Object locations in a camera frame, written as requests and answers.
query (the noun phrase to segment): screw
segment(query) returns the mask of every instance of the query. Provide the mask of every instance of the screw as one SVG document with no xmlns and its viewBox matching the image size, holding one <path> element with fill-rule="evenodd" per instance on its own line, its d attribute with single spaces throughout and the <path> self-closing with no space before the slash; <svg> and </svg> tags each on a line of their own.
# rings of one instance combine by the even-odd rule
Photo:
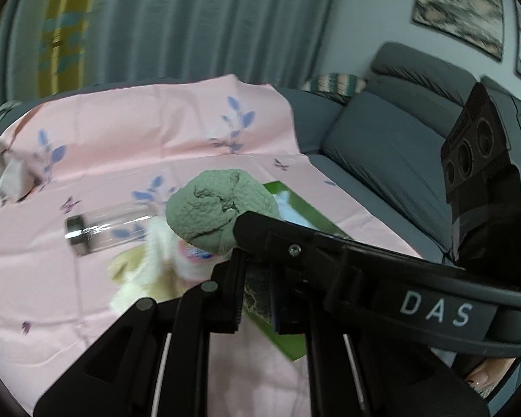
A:
<svg viewBox="0 0 521 417">
<path fill-rule="evenodd" d="M 291 245 L 288 249 L 288 253 L 292 257 L 298 257 L 301 254 L 301 246 L 299 245 Z"/>
<path fill-rule="evenodd" d="M 218 289 L 218 284 L 214 281 L 206 281 L 200 285 L 200 289 L 207 293 L 212 293 Z"/>
</svg>

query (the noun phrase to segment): striped pillow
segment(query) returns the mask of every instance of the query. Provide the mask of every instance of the striped pillow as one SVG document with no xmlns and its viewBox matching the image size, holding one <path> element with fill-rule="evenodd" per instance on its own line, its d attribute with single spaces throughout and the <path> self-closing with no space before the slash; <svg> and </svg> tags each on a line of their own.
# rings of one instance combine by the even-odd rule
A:
<svg viewBox="0 0 521 417">
<path fill-rule="evenodd" d="M 359 94 L 366 85 L 367 80 L 358 76 L 332 73 L 319 75 L 309 80 L 301 89 L 347 105 L 351 97 Z"/>
</svg>

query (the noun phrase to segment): clear glass tube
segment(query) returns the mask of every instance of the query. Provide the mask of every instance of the clear glass tube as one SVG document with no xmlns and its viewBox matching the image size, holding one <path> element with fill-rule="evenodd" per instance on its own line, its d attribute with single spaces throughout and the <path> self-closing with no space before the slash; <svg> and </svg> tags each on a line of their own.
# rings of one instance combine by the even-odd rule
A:
<svg viewBox="0 0 521 417">
<path fill-rule="evenodd" d="M 68 218 L 65 237 L 77 255 L 86 255 L 144 239 L 156 215 L 151 204 L 124 202 Z"/>
</svg>

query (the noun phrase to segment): pink bedsheet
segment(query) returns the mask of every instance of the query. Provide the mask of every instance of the pink bedsheet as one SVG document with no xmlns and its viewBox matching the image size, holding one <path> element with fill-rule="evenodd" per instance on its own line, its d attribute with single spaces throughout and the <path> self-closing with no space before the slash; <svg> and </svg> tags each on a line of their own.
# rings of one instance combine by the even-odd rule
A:
<svg viewBox="0 0 521 417">
<path fill-rule="evenodd" d="M 232 75 L 52 101 L 1 139 L 43 178 L 0 209 L 0 377 L 29 413 L 117 318 L 107 268 L 130 246 L 76 258 L 68 215 L 144 193 L 161 206 L 201 171 L 241 168 L 284 182 L 353 238 L 417 256 L 299 153 L 284 97 Z M 209 381 L 209 415 L 310 415 L 306 363 L 289 362 L 248 320 L 234 336 L 212 335 Z"/>
</svg>

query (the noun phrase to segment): green cloth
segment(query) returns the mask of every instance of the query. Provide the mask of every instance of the green cloth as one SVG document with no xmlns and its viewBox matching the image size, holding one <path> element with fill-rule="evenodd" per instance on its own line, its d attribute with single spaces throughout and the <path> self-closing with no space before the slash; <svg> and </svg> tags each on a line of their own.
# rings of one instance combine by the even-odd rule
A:
<svg viewBox="0 0 521 417">
<path fill-rule="evenodd" d="M 280 219 L 274 196 L 247 172 L 204 171 L 166 203 L 166 220 L 190 245 L 223 255 L 237 246 L 233 228 L 247 211 Z"/>
</svg>

